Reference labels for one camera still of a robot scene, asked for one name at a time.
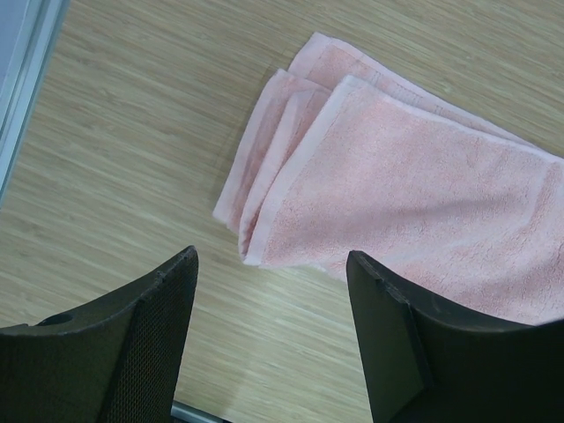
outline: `pink cloth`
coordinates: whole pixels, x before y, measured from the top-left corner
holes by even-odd
[[[348,252],[466,307],[564,315],[564,161],[315,34],[264,88],[214,216],[244,263]]]

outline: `wood grain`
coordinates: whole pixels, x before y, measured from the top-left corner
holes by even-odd
[[[211,217],[264,82],[314,31],[564,152],[558,0],[74,0],[0,211],[0,325],[195,244],[177,399],[241,422],[370,421],[345,286],[244,267]]]

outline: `wooden table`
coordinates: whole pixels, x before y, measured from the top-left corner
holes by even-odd
[[[211,216],[256,97],[314,31],[564,152],[558,0],[74,0],[0,211],[0,325],[193,243],[177,399],[239,422],[369,422],[345,285],[241,265]]]

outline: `towel fold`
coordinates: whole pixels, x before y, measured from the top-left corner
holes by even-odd
[[[315,34],[264,88],[214,216],[244,263],[360,249],[466,307],[564,315],[564,161]]]

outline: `pink towel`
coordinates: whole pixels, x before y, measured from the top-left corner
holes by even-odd
[[[361,249],[466,307],[564,315],[563,160],[315,34],[265,87],[214,211],[244,263]]]

